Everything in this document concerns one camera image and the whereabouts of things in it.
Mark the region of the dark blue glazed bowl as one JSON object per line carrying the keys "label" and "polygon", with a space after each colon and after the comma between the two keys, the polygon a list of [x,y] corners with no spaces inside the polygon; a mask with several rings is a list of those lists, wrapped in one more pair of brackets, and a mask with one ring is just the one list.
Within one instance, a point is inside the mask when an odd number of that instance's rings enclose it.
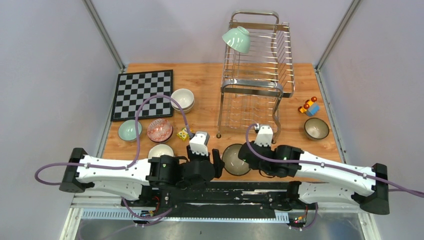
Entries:
{"label": "dark blue glazed bowl", "polygon": [[238,157],[242,146],[240,143],[229,145],[222,154],[224,168],[233,176],[243,176],[251,170],[249,164]]}

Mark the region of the teal white striped bowl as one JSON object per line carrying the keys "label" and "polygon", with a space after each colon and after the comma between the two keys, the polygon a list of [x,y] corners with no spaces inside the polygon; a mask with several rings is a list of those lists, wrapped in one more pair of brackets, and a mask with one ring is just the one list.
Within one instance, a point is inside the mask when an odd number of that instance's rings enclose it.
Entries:
{"label": "teal white striped bowl", "polygon": [[148,159],[158,158],[160,156],[167,155],[173,157],[175,155],[174,150],[167,144],[158,144],[152,147],[147,155]]}

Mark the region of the dark patterned rim bowl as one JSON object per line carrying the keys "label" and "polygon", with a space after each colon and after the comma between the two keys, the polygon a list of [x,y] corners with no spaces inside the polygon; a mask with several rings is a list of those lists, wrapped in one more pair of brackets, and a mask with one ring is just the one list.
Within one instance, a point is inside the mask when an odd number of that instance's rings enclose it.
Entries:
{"label": "dark patterned rim bowl", "polygon": [[303,130],[307,138],[313,141],[323,140],[330,134],[328,124],[317,117],[311,117],[304,122]]}

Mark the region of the cream bowl green leaf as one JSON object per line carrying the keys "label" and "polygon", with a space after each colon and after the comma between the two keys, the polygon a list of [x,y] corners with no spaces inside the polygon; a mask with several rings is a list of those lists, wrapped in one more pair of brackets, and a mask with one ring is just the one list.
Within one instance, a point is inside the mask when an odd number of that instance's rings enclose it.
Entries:
{"label": "cream bowl green leaf", "polygon": [[[183,111],[185,114],[188,114],[188,113],[190,113],[190,112],[192,111],[193,107],[194,107],[194,105],[192,105],[192,106],[190,106],[190,107],[187,107],[187,108],[183,108],[183,109],[182,109],[182,111]],[[182,113],[178,107],[175,107],[175,108],[174,108],[174,110],[175,110],[178,114],[181,114],[181,113]]]}

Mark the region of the plain cream bowl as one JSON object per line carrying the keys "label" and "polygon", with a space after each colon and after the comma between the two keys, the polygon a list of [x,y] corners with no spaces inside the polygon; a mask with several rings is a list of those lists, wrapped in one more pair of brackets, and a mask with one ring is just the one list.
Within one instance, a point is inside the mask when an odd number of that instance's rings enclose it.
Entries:
{"label": "plain cream bowl", "polygon": [[193,92],[187,88],[175,90],[170,97],[175,100],[183,110],[189,109],[195,103],[195,96]]}

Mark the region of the pale green striped bowl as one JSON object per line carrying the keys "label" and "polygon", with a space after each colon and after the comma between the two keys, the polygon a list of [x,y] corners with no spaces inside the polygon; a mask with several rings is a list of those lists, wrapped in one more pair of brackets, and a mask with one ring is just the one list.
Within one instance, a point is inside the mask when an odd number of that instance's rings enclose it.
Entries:
{"label": "pale green striped bowl", "polygon": [[139,135],[143,131],[143,126],[140,122],[134,119],[124,121],[118,128],[118,136],[125,142],[134,142],[137,140],[136,127]]}

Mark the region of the steel two-tier dish rack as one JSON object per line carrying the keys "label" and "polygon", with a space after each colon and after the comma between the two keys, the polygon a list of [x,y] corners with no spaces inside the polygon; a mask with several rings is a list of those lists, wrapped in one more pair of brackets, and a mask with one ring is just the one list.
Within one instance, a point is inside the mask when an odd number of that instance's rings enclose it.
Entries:
{"label": "steel two-tier dish rack", "polygon": [[289,23],[275,11],[239,9],[228,28],[248,31],[250,48],[242,53],[225,47],[216,137],[265,124],[275,143],[282,131],[280,103],[295,92]]}

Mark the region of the mint green glazed bowl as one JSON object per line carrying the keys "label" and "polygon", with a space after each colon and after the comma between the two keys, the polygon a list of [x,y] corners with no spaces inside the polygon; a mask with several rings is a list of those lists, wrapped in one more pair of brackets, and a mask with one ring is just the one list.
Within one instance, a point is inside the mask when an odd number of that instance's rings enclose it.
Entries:
{"label": "mint green glazed bowl", "polygon": [[227,46],[239,53],[247,54],[250,51],[250,32],[242,26],[229,29],[222,35],[222,40]]}

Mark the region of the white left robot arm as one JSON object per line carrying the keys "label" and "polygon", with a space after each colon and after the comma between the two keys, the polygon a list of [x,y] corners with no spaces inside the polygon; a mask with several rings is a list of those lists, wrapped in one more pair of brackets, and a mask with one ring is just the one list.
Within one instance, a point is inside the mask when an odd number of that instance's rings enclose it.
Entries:
{"label": "white left robot arm", "polygon": [[74,148],[69,166],[63,174],[59,190],[83,193],[86,189],[114,194],[140,206],[149,206],[153,193],[145,187],[160,190],[186,190],[205,187],[222,176],[224,161],[218,149],[207,156],[192,153],[187,156],[162,155],[138,160],[118,161],[92,157],[83,148]]}

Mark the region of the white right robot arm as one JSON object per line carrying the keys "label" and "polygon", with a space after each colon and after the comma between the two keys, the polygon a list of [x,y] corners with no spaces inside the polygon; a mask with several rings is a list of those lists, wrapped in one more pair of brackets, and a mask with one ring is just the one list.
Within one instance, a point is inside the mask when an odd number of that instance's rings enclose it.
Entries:
{"label": "white right robot arm", "polygon": [[315,203],[343,203],[359,206],[365,212],[388,215],[388,184],[384,164],[372,167],[344,165],[311,154],[298,147],[279,145],[275,149],[253,141],[244,143],[238,158],[253,170],[271,177],[301,177],[319,180],[318,183],[291,181],[286,189],[283,205],[298,209]]}

